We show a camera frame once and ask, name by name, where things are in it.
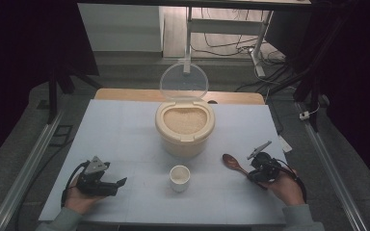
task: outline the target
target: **white cup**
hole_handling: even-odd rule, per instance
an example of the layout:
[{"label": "white cup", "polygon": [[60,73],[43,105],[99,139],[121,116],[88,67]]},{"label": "white cup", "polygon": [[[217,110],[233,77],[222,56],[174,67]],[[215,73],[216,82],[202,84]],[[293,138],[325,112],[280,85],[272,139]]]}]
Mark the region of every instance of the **white cup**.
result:
[{"label": "white cup", "polygon": [[189,179],[191,178],[191,172],[185,166],[175,166],[170,172],[171,188],[181,193],[188,189]]}]

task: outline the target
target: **white table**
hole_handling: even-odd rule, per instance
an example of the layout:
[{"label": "white table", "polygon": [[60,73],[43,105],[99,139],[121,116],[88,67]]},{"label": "white table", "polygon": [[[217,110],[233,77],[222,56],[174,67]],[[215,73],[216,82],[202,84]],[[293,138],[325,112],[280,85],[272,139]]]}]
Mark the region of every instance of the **white table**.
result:
[{"label": "white table", "polygon": [[[285,161],[269,108],[265,105],[212,105],[216,126],[204,152],[181,160],[164,151],[154,125],[160,103],[92,100],[40,220],[60,212],[62,190],[73,170],[94,155],[110,168],[103,182],[128,177],[116,196],[99,202],[85,221],[118,224],[255,225],[283,224],[284,204],[251,183],[241,172],[224,166],[233,155],[246,170],[255,147]],[[173,192],[169,172],[175,165],[191,171],[189,189]]]}]

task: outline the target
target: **hand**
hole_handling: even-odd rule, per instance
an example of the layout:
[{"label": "hand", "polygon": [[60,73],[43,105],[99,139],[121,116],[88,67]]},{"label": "hand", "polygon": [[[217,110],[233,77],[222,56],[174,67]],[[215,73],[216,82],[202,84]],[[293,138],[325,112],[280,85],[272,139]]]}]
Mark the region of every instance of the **hand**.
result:
[{"label": "hand", "polygon": [[74,177],[73,181],[70,184],[70,187],[68,188],[65,207],[74,210],[81,215],[84,215],[90,210],[90,208],[96,201],[104,198],[105,196],[89,196],[81,193],[79,189],[75,187],[78,178],[79,175]]},{"label": "hand", "polygon": [[300,186],[287,173],[281,171],[274,182],[259,183],[271,190],[286,205],[304,204],[303,193]]}]

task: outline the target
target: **transparent lid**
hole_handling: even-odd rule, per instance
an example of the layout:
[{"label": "transparent lid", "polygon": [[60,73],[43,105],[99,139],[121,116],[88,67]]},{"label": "transparent lid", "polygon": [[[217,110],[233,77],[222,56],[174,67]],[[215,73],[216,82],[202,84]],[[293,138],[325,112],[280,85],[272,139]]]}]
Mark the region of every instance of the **transparent lid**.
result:
[{"label": "transparent lid", "polygon": [[184,72],[184,64],[174,64],[161,77],[160,91],[167,99],[201,99],[209,89],[205,72],[197,65],[190,65],[190,72]]}]

